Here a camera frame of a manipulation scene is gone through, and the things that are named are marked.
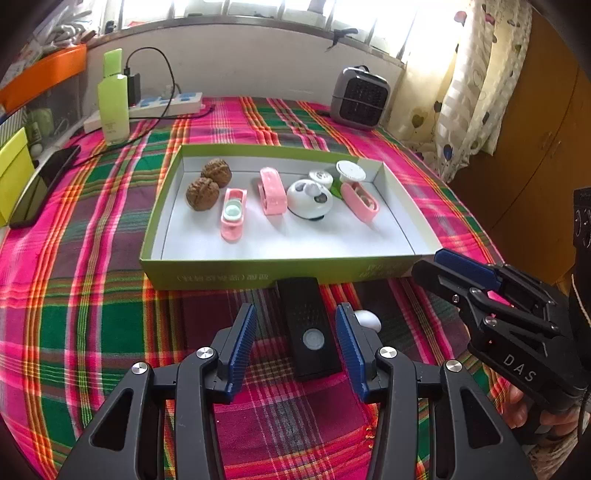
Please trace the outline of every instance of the wooden cabinet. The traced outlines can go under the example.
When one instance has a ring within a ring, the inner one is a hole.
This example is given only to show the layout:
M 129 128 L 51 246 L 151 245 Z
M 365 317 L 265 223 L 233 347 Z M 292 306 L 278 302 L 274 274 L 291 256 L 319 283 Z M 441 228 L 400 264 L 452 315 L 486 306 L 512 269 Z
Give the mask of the wooden cabinet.
M 511 207 L 550 151 L 576 76 L 572 53 L 534 11 L 529 48 L 495 154 L 474 155 L 450 183 L 486 231 Z
M 591 185 L 591 82 L 582 71 L 540 167 L 490 231 L 505 260 L 554 283 L 574 263 L 573 190 Z

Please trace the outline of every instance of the pink plastic container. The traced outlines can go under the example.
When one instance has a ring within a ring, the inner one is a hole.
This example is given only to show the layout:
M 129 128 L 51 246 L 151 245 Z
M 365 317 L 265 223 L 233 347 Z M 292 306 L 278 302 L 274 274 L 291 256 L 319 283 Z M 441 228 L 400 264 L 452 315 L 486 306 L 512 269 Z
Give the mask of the pink plastic container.
M 235 242 L 242 236 L 244 213 L 246 211 L 246 190 L 227 189 L 222 209 L 222 238 Z
M 376 199 L 357 181 L 343 183 L 340 194 L 355 216 L 364 223 L 371 222 L 379 212 Z
M 276 169 L 271 167 L 261 169 L 259 192 L 262 211 L 265 215 L 282 215 L 287 211 L 287 195 Z

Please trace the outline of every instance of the space heater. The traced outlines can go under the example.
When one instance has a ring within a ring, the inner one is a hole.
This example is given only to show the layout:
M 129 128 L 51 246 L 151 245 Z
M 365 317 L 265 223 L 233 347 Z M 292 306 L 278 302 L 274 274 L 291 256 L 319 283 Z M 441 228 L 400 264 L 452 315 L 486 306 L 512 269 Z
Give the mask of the space heater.
M 347 67 L 336 82 L 330 117 L 348 127 L 371 130 L 382 118 L 389 94 L 388 82 L 365 65 Z

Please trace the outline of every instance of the human hand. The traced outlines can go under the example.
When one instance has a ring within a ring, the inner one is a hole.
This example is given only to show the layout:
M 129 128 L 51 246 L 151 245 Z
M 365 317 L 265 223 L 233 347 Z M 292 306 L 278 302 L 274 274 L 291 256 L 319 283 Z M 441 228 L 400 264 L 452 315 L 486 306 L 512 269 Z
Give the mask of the human hand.
M 527 420 L 528 410 L 529 408 L 524 400 L 523 392 L 516 386 L 511 385 L 509 389 L 509 403 L 503 409 L 503 419 L 509 428 L 522 427 Z M 561 415 L 553 415 L 544 410 L 540 416 L 540 423 L 542 425 L 552 426 L 551 434 L 553 436 L 563 437 L 577 428 L 578 419 L 579 406 L 575 406 Z

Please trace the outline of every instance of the curtain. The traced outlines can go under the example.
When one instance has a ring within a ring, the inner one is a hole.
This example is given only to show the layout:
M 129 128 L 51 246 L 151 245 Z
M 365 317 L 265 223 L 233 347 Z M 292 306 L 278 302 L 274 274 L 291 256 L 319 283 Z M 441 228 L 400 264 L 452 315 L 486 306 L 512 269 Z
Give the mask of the curtain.
M 525 0 L 424 0 L 387 129 L 444 181 L 495 151 L 530 39 Z

